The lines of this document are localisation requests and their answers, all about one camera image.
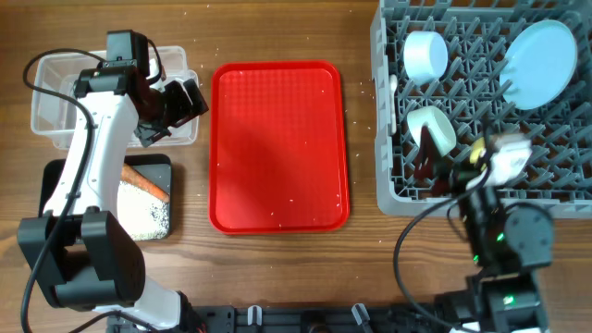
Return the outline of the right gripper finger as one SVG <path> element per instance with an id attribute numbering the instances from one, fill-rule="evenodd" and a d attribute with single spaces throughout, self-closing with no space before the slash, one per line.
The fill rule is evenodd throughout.
<path id="1" fill-rule="evenodd" d="M 416 179 L 431 179 L 434 177 L 435 164 L 439 161 L 439 150 L 427 125 L 421 128 L 419 152 L 415 157 Z"/>
<path id="2" fill-rule="evenodd" d="M 480 160 L 479 160 L 479 168 L 480 169 L 488 169 L 491 168 L 491 156 L 493 152 L 491 151 L 491 144 L 490 144 L 490 134 L 492 133 L 492 128 L 490 122 L 487 118 L 482 120 L 483 126 L 483 149 L 481 150 Z"/>

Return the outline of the yellow cup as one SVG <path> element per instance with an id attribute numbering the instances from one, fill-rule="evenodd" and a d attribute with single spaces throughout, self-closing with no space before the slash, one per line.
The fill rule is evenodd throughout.
<path id="1" fill-rule="evenodd" d="M 484 155 L 486 151 L 486 144 L 484 138 L 479 138 L 476 140 L 471 146 L 471 153 L 469 155 L 469 162 L 473 165 L 476 165 L 480 158 Z"/>

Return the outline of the green bowl of rice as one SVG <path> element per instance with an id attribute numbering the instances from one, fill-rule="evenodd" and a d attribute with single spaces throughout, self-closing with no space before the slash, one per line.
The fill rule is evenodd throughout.
<path id="1" fill-rule="evenodd" d="M 452 151 L 457 143 L 456 131 L 448 117 L 435 106 L 425 106 L 408 113 L 408 129 L 417 146 L 421 144 L 423 126 L 427 126 L 441 156 Z"/>

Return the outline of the white plastic spoon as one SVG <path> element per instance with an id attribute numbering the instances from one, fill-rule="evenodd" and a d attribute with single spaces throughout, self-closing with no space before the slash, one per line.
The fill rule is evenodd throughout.
<path id="1" fill-rule="evenodd" d="M 389 80 L 389 96 L 390 96 L 390 130 L 389 135 L 394 136 L 397 132 L 397 111 L 396 111 L 396 94 L 398 90 L 398 77 L 395 74 L 390 74 Z"/>

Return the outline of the large light blue plate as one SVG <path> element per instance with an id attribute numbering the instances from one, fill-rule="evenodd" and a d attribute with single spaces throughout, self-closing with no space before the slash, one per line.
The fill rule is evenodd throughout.
<path id="1" fill-rule="evenodd" d="M 560 95 L 574 75 L 576 40 L 564 23 L 547 19 L 522 31 L 511 43 L 499 84 L 509 88 L 505 102 L 520 110 L 546 105 Z"/>

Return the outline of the carrot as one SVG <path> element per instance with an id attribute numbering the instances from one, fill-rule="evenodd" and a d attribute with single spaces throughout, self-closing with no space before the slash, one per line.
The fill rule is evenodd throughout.
<path id="1" fill-rule="evenodd" d="M 124 164 L 121 170 L 120 178 L 122 181 L 151 194 L 154 198 L 168 204 L 170 196 L 167 192 L 160 189 L 148 178 L 136 171 L 132 166 Z"/>

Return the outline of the small light blue bowl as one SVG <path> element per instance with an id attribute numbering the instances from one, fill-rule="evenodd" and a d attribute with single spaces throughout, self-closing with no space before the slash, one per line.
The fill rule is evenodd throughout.
<path id="1" fill-rule="evenodd" d="M 441 78 L 448 66 L 449 54 L 444 38 L 433 31 L 413 31 L 403 46 L 403 65 L 417 86 Z"/>

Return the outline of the white rice pile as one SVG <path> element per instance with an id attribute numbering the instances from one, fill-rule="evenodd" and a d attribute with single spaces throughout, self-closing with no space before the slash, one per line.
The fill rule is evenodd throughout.
<path id="1" fill-rule="evenodd" d="M 117 192 L 117 220 L 135 241 L 163 239 L 170 229 L 169 204 L 125 181 L 120 181 Z"/>

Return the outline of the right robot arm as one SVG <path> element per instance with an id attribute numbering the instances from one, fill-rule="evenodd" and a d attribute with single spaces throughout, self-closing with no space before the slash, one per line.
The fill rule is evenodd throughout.
<path id="1" fill-rule="evenodd" d="M 432 179 L 433 194 L 458 205 L 479 272 L 465 290 L 440 294 L 431 318 L 455 331 L 547 332 L 537 270 L 552 263 L 554 221 L 533 203 L 503 203 L 501 186 L 524 170 L 533 153 L 523 134 L 483 134 L 467 161 L 451 164 L 427 125 L 420 128 L 414 174 Z"/>

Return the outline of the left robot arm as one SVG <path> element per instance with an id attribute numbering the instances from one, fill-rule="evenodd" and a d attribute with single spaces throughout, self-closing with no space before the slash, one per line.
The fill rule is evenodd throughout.
<path id="1" fill-rule="evenodd" d="M 142 250 L 117 220 L 117 191 L 131 137 L 149 146 L 204 114 L 194 80 L 166 81 L 154 42 L 111 31 L 106 54 L 84 69 L 68 101 L 77 123 L 60 179 L 43 211 L 23 219 L 18 245 L 55 308 L 115 317 L 150 332 L 204 332 L 187 296 L 145 271 Z"/>

